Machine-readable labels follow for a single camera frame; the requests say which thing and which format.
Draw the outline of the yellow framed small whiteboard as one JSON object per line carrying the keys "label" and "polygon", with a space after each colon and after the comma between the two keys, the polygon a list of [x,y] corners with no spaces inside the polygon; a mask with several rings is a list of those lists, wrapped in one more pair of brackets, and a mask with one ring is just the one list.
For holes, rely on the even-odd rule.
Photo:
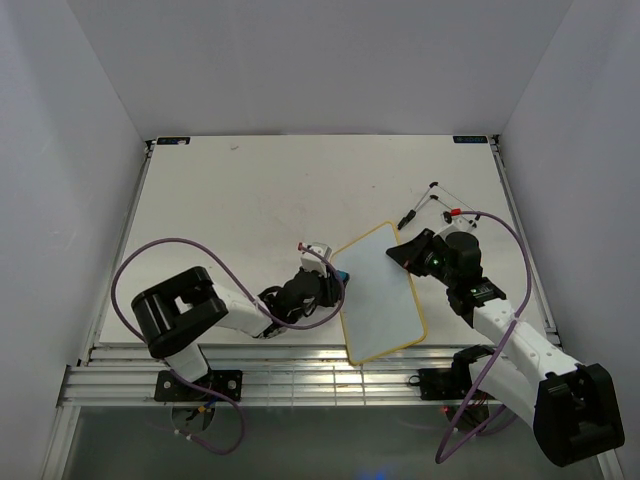
{"label": "yellow framed small whiteboard", "polygon": [[386,254],[398,244],[395,225],[384,222],[331,257],[332,265],[349,275],[340,319],[353,366],[418,344],[427,336],[414,282]]}

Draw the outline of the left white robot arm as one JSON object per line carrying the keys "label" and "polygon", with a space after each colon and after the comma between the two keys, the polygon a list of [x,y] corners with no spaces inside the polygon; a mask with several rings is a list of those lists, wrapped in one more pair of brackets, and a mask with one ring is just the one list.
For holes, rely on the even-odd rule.
{"label": "left white robot arm", "polygon": [[318,307],[336,306],[349,280],[344,271],[321,274],[301,268],[293,279],[265,289],[252,302],[215,287],[205,269],[197,266],[138,294],[131,307],[151,356],[165,361],[178,374],[178,388],[197,400],[212,387],[209,363],[198,344],[205,332],[220,327],[251,338],[271,338]]}

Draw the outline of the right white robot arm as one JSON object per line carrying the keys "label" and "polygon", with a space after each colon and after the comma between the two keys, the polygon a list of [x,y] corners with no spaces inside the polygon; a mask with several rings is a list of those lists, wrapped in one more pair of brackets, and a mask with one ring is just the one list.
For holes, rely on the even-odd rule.
{"label": "right white robot arm", "polygon": [[386,254],[407,272],[445,285],[452,310],[494,343],[455,355],[451,382],[458,394],[474,397],[482,390],[500,401],[532,428],[556,466],[624,445],[609,372],[580,363],[518,319],[506,294],[484,275],[474,235],[425,229]]}

